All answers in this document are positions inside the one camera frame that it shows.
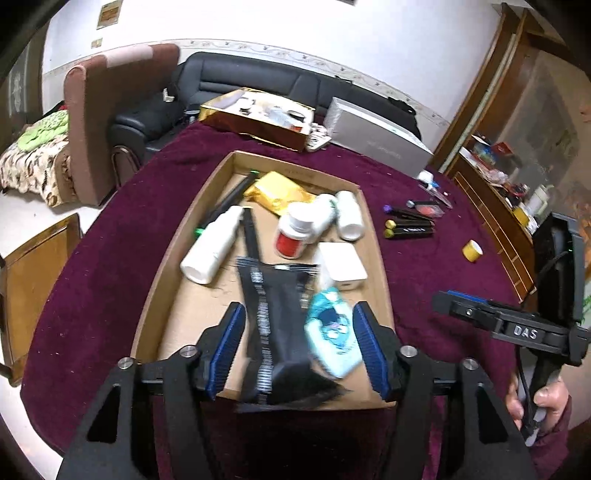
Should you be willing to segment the small white bottle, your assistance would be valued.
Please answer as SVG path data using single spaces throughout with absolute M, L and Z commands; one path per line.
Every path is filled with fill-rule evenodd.
M 437 186 L 437 182 L 434 180 L 434 175 L 428 170 L 422 170 L 417 175 L 417 180 L 425 187 L 425 188 L 435 188 Z

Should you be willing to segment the black foil pouch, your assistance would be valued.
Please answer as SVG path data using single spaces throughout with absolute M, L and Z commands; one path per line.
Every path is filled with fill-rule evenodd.
M 236 268 L 249 319 L 240 401 L 252 408 L 311 409 L 342 395 L 338 383 L 312 368 L 304 333 L 318 267 L 239 257 Z

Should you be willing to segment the cardboard tray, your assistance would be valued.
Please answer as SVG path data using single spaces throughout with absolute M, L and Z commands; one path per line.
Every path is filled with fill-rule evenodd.
M 131 348 L 132 357 L 149 363 L 169 357 L 184 345 L 197 343 L 205 328 L 218 323 L 229 303 L 242 301 L 242 288 L 238 271 L 235 269 L 235 257 L 245 255 L 242 229 L 238 229 L 235 243 L 211 284 L 202 286 L 185 279 L 179 265 L 195 241 L 194 229 L 200 223 L 201 217 L 211 210 L 218 198 L 224 197 L 238 185 L 239 180 L 245 178 L 250 170 L 257 170 L 261 174 L 276 171 L 311 193 L 348 190 L 355 194 L 362 211 L 365 234 L 353 245 L 368 273 L 368 279 L 356 289 L 344 292 L 342 297 L 351 306 L 359 301 L 369 302 L 377 320 L 383 325 L 394 327 L 393 308 L 379 239 L 361 187 L 318 170 L 262 155 L 235 151 L 223 158 L 207 178 L 179 223 L 147 295 Z M 277 256 L 273 249 L 276 215 L 254 202 L 242 203 L 253 209 L 263 262 L 287 262 L 286 259 Z M 240 340 L 225 389 L 221 392 L 222 398 L 239 398 L 247 360 L 246 344 L 247 328 Z M 344 394 L 326 402 L 322 409 L 368 409 L 387 406 L 370 385 L 363 363 L 348 376 L 337 381 L 342 386 Z

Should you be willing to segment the green-tipped black pen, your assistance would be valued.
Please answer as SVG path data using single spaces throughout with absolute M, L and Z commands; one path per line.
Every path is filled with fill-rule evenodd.
M 221 201 L 219 201 L 214 208 L 207 213 L 207 215 L 205 215 L 204 220 L 202 220 L 194 230 L 195 237 L 198 238 L 204 233 L 205 228 L 221 216 L 221 214 L 231 208 L 231 206 L 237 205 L 242 200 L 245 191 L 248 190 L 257 179 L 259 179 L 259 171 L 250 171 L 249 174 L 238 183 L 238 185 L 233 187 L 231 191 L 229 191 L 228 194 L 226 194 L 224 198 L 222 198 Z

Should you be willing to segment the grey rectangular box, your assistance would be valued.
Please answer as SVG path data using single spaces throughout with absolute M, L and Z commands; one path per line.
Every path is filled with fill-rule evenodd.
M 324 126 L 332 144 L 365 155 L 416 178 L 432 151 L 406 128 L 338 97 L 332 98 Z

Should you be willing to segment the yellow cylindrical container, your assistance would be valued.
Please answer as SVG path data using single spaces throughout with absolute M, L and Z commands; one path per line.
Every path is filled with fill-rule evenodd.
M 484 254 L 482 247 L 475 241 L 470 240 L 462 249 L 465 259 L 471 263 L 478 261 Z

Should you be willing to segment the black marker olive cap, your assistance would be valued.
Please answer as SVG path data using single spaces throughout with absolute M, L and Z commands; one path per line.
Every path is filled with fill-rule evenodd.
M 434 235 L 433 228 L 427 227 L 398 227 L 385 229 L 384 238 L 389 240 L 400 240 L 409 238 L 430 238 Z

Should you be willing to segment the teal white tissue pack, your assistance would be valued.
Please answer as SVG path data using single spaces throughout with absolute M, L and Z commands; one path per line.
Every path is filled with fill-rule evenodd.
M 353 309 L 337 288 L 322 290 L 312 297 L 304 333 L 311 354 L 332 377 L 345 378 L 362 362 L 353 331 Z

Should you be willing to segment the wooden chair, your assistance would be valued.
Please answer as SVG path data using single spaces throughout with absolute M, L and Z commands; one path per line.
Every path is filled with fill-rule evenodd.
M 81 236 L 79 216 L 72 214 L 1 259 L 1 376 L 13 387 L 22 381 L 39 317 Z

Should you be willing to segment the gold open box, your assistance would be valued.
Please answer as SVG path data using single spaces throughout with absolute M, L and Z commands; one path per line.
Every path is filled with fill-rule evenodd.
M 197 120 L 212 128 L 246 135 L 301 152 L 307 147 L 315 109 L 287 97 L 239 88 L 200 105 Z

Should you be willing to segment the yellow foil packet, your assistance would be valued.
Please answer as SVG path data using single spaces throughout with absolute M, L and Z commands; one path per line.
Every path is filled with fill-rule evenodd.
M 258 203 L 276 216 L 287 211 L 291 203 L 311 203 L 317 198 L 290 178 L 270 171 L 256 180 L 243 193 L 246 200 Z

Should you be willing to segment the black marker purple cap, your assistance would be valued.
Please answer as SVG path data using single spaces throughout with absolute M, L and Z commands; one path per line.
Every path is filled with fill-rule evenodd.
M 384 214 L 405 220 L 413 220 L 413 221 L 428 221 L 431 222 L 432 219 L 428 216 L 422 215 L 415 210 L 410 210 L 406 208 L 394 208 L 391 205 L 385 205 L 383 207 Z

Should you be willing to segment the white spray bottle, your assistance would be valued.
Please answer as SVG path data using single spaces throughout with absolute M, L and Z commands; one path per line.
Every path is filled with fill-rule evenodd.
M 209 224 L 180 262 L 184 277 L 199 285 L 208 285 L 219 269 L 236 237 L 243 207 L 231 206 Z

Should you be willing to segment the clear case with red item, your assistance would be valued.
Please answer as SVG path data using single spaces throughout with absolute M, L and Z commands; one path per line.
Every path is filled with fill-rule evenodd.
M 437 202 L 433 201 L 413 201 L 408 200 L 406 203 L 409 209 L 417 211 L 420 215 L 432 219 L 441 218 L 445 212 Z

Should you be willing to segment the floral blanket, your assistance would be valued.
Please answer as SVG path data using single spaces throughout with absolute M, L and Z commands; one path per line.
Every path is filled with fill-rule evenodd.
M 50 208 L 75 202 L 68 131 L 65 108 L 28 126 L 1 155 L 1 189 L 37 194 Z

